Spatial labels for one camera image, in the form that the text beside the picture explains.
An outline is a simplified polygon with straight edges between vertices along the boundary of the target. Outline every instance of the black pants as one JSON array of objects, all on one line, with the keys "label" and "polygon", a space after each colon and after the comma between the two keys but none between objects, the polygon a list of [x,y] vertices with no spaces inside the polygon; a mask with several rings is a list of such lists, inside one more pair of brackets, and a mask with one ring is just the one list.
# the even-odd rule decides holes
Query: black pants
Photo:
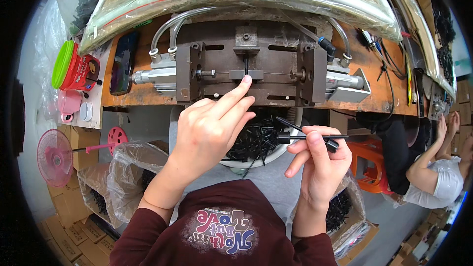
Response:
[{"label": "black pants", "polygon": [[416,157],[425,151],[425,127],[421,125],[417,139],[410,148],[402,120],[392,121],[391,126],[381,135],[386,176],[391,191],[405,195],[410,182],[406,172]]}]

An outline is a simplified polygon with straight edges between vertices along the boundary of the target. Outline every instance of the smartphone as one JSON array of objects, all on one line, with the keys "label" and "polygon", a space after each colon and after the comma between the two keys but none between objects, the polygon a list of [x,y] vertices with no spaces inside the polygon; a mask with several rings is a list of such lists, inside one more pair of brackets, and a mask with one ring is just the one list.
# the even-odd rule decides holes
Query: smartphone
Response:
[{"label": "smartphone", "polygon": [[110,80],[110,94],[120,96],[128,93],[132,87],[130,74],[135,66],[135,53],[138,46],[139,33],[134,31],[122,36],[117,43],[112,78]]}]

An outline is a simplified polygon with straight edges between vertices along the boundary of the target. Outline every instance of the person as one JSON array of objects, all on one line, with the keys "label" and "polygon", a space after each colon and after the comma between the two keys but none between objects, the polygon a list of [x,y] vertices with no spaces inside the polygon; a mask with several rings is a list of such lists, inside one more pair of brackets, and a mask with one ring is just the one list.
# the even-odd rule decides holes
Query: person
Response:
[{"label": "person", "polygon": [[410,148],[401,117],[393,116],[377,126],[390,190],[403,196],[405,202],[429,209],[443,208],[452,204],[462,191],[473,160],[473,137],[471,133],[467,136],[464,145],[460,146],[459,156],[447,154],[460,127],[460,116],[457,112],[451,113],[448,120],[447,127],[443,114],[439,117],[437,138],[427,150],[422,125]]},{"label": "person", "polygon": [[138,209],[110,254],[121,265],[333,265],[325,217],[329,201],[346,174],[352,153],[338,140],[328,153],[322,135],[340,134],[321,126],[303,127],[306,140],[287,147],[296,154],[285,171],[302,171],[292,239],[281,218],[251,180],[233,180],[190,192],[187,185],[214,167],[247,121],[254,97],[245,97],[251,77],[219,101],[200,100],[181,112],[177,142],[161,172],[144,192]]}]

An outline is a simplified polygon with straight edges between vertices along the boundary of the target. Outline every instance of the pink fan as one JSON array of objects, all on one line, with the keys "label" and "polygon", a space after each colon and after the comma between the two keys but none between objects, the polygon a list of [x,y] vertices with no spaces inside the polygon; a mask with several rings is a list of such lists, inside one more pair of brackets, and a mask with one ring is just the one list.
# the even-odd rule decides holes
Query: pink fan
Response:
[{"label": "pink fan", "polygon": [[57,129],[50,129],[39,139],[36,159],[39,172],[48,185],[64,187],[72,174],[72,154],[100,148],[109,148],[113,155],[115,147],[128,142],[128,138],[121,127],[113,127],[108,133],[108,144],[72,149],[66,135]]}]

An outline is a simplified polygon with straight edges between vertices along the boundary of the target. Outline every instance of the red bucket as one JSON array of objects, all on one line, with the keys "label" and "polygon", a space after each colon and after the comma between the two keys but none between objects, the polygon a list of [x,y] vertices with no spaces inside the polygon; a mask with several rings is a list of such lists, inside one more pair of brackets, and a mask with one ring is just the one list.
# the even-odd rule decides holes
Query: red bucket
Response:
[{"label": "red bucket", "polygon": [[74,43],[74,51],[69,63],[69,68],[59,87],[61,90],[90,91],[98,79],[100,62],[91,55],[80,57],[77,55],[78,45]]}]

